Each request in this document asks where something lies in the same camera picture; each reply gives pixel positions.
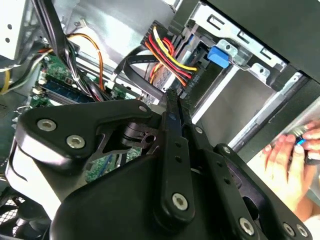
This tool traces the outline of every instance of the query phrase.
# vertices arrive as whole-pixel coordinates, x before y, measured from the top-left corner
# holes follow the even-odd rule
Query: mounting hole
[[[44,123],[42,123],[42,126],[45,128],[52,128],[53,125],[49,122],[44,122]]]
[[[156,140],[156,137],[153,136],[153,135],[147,136],[147,137],[145,138],[145,142],[146,142],[147,144],[152,143],[154,140]]]
[[[79,144],[81,143],[80,140],[77,139],[77,138],[72,139],[71,142],[72,142],[73,144],[77,144],[77,145],[79,145]]]
[[[181,159],[181,157],[179,157],[179,156],[175,156],[175,160],[176,160],[178,163],[182,163],[182,159]]]
[[[223,180],[224,180],[224,182],[225,182],[226,184],[228,184],[228,185],[231,184],[231,182],[230,182],[230,180],[229,180],[228,178],[224,178]]]

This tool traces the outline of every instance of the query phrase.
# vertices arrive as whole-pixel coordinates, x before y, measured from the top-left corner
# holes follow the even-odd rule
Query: black plastic bracket
[[[231,148],[226,144],[218,144],[214,151],[224,157],[227,166],[240,178],[242,186],[239,192],[242,197],[249,198],[257,208],[259,224],[267,239],[307,239],[300,234],[297,225],[302,226],[308,236],[311,236],[306,226]],[[293,229],[294,236],[286,231],[285,224]]]
[[[75,174],[84,168],[95,152],[99,152],[94,155],[97,159],[107,155],[109,149],[124,148],[114,144],[119,141],[108,142],[112,134],[123,134],[128,124],[147,123],[154,115],[157,114],[138,100],[36,108],[21,115],[15,139],[19,147],[32,158],[67,175]],[[41,130],[37,123],[42,119],[53,121],[56,129]],[[84,147],[70,147],[67,137],[71,135],[84,139]]]
[[[165,229],[175,232],[195,217],[188,140],[182,136],[176,94],[166,95],[167,111],[150,154],[158,156],[154,217]]]

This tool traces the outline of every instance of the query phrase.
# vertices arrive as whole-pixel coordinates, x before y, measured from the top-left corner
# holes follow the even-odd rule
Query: green circuit board
[[[141,148],[132,147],[126,154],[126,163],[132,161],[141,155]],[[85,172],[85,180],[90,183],[97,178],[113,171],[118,167],[118,156],[116,154],[111,156],[104,156],[92,163],[88,164],[89,169]]]

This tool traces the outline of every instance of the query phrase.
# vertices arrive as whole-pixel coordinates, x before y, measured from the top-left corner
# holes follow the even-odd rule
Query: silver screw
[[[226,146],[223,147],[223,150],[227,153],[227,154],[230,154],[230,149]]]
[[[57,125],[54,121],[51,121],[50,119],[41,119],[36,124],[39,129],[46,132],[51,132],[57,128]]]
[[[139,106],[139,109],[140,109],[142,112],[147,112],[147,109],[146,109],[144,106]]]
[[[305,238],[308,237],[307,231],[301,225],[297,224],[296,227],[298,228],[302,236],[304,236]]]
[[[181,210],[181,211],[185,211],[188,208],[188,201],[185,198],[185,196],[183,196],[180,193],[175,193],[172,196],[172,202],[173,204],[176,206],[177,209]]]
[[[290,227],[287,223],[283,223],[283,227],[286,230],[286,232],[290,235],[290,236],[295,236],[295,231],[292,229],[292,227]]]
[[[198,126],[195,127],[195,130],[200,134],[204,133],[204,131],[202,131],[202,129],[200,127],[198,127]]]
[[[239,223],[243,231],[245,231],[248,235],[252,236],[255,234],[255,229],[252,224],[244,217],[239,219]]]
[[[86,142],[85,140],[78,135],[71,135],[66,138],[66,144],[73,149],[82,149]]]

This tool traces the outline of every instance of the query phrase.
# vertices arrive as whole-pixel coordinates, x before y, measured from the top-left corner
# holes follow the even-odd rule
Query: orange wire
[[[71,38],[74,38],[74,37],[77,37],[77,36],[80,36],[80,37],[83,37],[83,38],[89,40],[92,43],[92,45],[95,47],[95,49],[96,49],[96,51],[98,53],[98,56],[99,56],[99,70],[100,70],[100,73],[99,73],[99,87],[100,87],[100,89],[102,91],[105,91],[104,80],[103,80],[104,62],[103,62],[103,59],[102,59],[100,48],[98,47],[98,45],[95,43],[95,41],[91,37],[89,37],[88,35],[83,34],[83,33],[71,34],[70,36],[68,36],[68,39],[71,39]]]
[[[185,83],[185,81],[180,77],[180,76],[178,76],[174,71],[172,71],[171,69],[170,69],[170,67],[162,60],[162,59],[160,59],[157,55],[156,55],[156,53],[155,53],[155,51],[153,51],[153,49],[151,48],[151,46],[149,45],[149,43],[147,43],[147,42],[144,42],[145,43],[145,45],[146,45],[146,47],[150,50],[150,52],[156,57],[156,59],[158,59],[158,61],[160,62],[160,63],[162,63],[173,75],[175,75],[175,77],[179,80],[179,82],[185,87],[187,84]]]
[[[175,51],[175,48],[174,48],[174,45],[172,44],[172,42],[170,42],[169,41],[169,39],[168,38],[164,38],[163,40],[162,40],[164,43],[165,43],[165,45],[170,49],[170,55],[172,56],[173,54],[174,54],[174,51]]]

